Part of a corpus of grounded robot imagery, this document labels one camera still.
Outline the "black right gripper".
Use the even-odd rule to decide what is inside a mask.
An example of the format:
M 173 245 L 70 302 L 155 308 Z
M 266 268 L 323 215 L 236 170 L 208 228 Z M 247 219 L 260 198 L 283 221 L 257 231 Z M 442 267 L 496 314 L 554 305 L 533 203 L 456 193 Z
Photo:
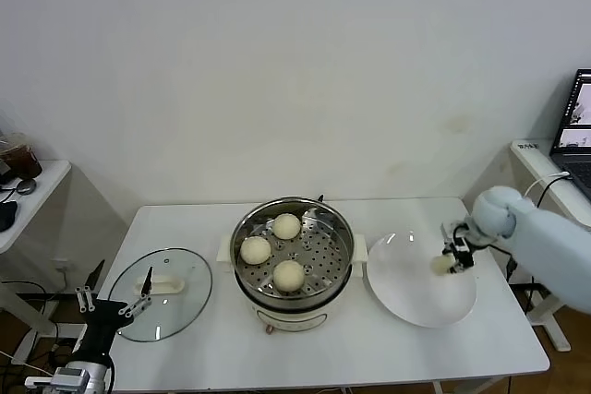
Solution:
M 474 266 L 473 255 L 476 251 L 485 249 L 484 245 L 475 244 L 468 238 L 470 234 L 467 225 L 457 225 L 452 230 L 453 245 L 446 245 L 442 250 L 442 254 L 446 257 L 456 258 L 454 264 L 454 271 L 456 273 L 463 273 Z

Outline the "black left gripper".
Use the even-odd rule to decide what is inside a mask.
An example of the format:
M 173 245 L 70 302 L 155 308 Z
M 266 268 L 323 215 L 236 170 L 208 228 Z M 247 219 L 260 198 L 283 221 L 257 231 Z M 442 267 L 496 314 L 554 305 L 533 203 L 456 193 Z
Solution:
M 101 276 L 105 260 L 89 274 L 82 286 L 75 288 L 79 312 L 83 314 L 86 331 L 83 333 L 80 349 L 110 349 L 115 334 L 121 328 L 132 324 L 132 317 L 138 316 L 151 304 L 151 278 L 153 267 L 149 267 L 139 291 L 139 298 L 132 304 L 110 300 L 93 302 L 93 290 Z

